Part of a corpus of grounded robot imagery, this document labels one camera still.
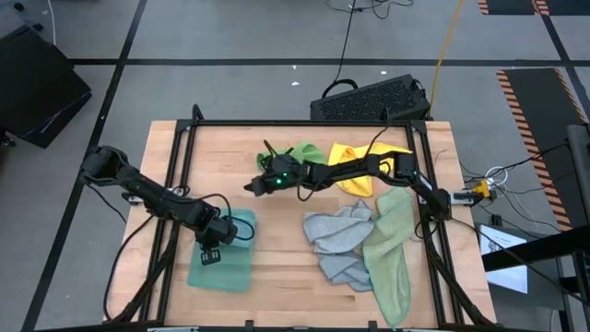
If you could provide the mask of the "white printed sheet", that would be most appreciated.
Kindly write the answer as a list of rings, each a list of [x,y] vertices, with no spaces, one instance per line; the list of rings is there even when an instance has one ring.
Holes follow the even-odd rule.
[[[501,252],[526,243],[526,240],[510,233],[499,231],[490,226],[479,227],[479,248],[482,255]],[[486,273],[488,283],[523,294],[528,293],[528,273],[525,266],[508,267]]]

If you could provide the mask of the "black metal stand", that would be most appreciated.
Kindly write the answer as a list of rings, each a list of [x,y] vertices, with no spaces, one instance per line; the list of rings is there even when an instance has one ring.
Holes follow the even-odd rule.
[[[487,272],[516,266],[528,266],[533,270],[533,263],[569,255],[575,271],[572,288],[564,288],[562,282],[557,288],[572,298],[578,296],[590,332],[590,226],[574,228],[507,249],[498,247],[499,251],[482,256]]]

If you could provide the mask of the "grey padded post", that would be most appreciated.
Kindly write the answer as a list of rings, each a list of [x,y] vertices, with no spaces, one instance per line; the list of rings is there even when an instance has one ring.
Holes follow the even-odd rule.
[[[567,126],[567,140],[581,193],[586,223],[590,225],[590,123]]]

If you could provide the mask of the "pale green microfiber towel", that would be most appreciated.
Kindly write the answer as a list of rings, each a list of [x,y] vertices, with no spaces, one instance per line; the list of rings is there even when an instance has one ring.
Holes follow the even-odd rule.
[[[413,198],[406,189],[393,188],[376,199],[376,207],[378,218],[362,242],[362,254],[383,318],[396,327],[411,303],[404,242],[413,234]]]

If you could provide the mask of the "large black case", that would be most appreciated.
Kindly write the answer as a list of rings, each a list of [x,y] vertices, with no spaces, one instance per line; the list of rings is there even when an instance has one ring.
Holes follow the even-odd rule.
[[[74,65],[36,31],[0,38],[0,133],[48,148],[92,96]]]

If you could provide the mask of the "grey microfiber towel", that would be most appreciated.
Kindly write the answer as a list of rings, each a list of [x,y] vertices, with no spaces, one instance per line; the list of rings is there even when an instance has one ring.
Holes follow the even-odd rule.
[[[306,213],[302,228],[332,285],[348,284],[357,292],[372,291],[370,274],[358,246],[373,231],[372,209],[361,199],[336,214]]]

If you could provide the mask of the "black mat with hazard stripes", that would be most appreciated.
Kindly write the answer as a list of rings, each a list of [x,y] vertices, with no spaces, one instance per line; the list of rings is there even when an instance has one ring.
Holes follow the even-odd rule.
[[[483,15],[590,16],[590,0],[478,0]]]
[[[558,226],[587,224],[567,142],[567,127],[586,123],[557,68],[500,69],[497,79]]]

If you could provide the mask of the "black perforated computer case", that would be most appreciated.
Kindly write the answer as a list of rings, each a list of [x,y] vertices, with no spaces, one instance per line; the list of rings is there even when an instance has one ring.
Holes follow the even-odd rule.
[[[422,120],[431,105],[421,83],[410,74],[360,87],[352,79],[332,82],[310,103],[315,121]]]

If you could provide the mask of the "bright green microfiber towel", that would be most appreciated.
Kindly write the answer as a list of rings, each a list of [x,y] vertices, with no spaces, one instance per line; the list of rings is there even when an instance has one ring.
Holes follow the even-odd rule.
[[[308,160],[316,163],[327,163],[325,154],[318,147],[311,143],[300,143],[295,145],[291,147],[291,152],[289,154],[298,162]],[[270,152],[268,150],[266,152],[260,152],[256,155],[256,165],[259,171],[264,169],[263,161],[269,156]]]

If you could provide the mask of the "teal translucent plastic bin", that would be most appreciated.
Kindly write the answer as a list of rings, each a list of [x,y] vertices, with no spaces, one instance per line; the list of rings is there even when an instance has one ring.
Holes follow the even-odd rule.
[[[201,289],[246,292],[251,284],[254,243],[250,248],[222,248],[220,245],[218,249],[221,260],[216,264],[203,266],[199,244],[195,243],[187,284]]]

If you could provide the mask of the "yellow microfiber towel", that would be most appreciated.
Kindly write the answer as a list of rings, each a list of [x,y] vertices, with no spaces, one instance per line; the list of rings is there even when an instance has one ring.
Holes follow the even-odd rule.
[[[361,159],[367,152],[370,154],[384,154],[392,151],[411,153],[411,150],[407,148],[401,148],[382,142],[373,143],[371,148],[369,148],[368,145],[354,148],[335,142],[328,157],[328,164],[332,166],[346,161]],[[340,189],[354,196],[371,197],[373,195],[372,178],[368,175],[339,181],[336,182],[336,184]]]

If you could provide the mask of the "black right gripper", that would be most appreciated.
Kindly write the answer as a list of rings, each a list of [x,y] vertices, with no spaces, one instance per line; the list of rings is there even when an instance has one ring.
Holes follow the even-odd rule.
[[[270,195],[291,187],[319,190],[319,182],[312,177],[312,168],[317,163],[307,160],[299,162],[289,154],[280,154],[263,157],[261,166],[262,174],[243,187],[255,196]]]

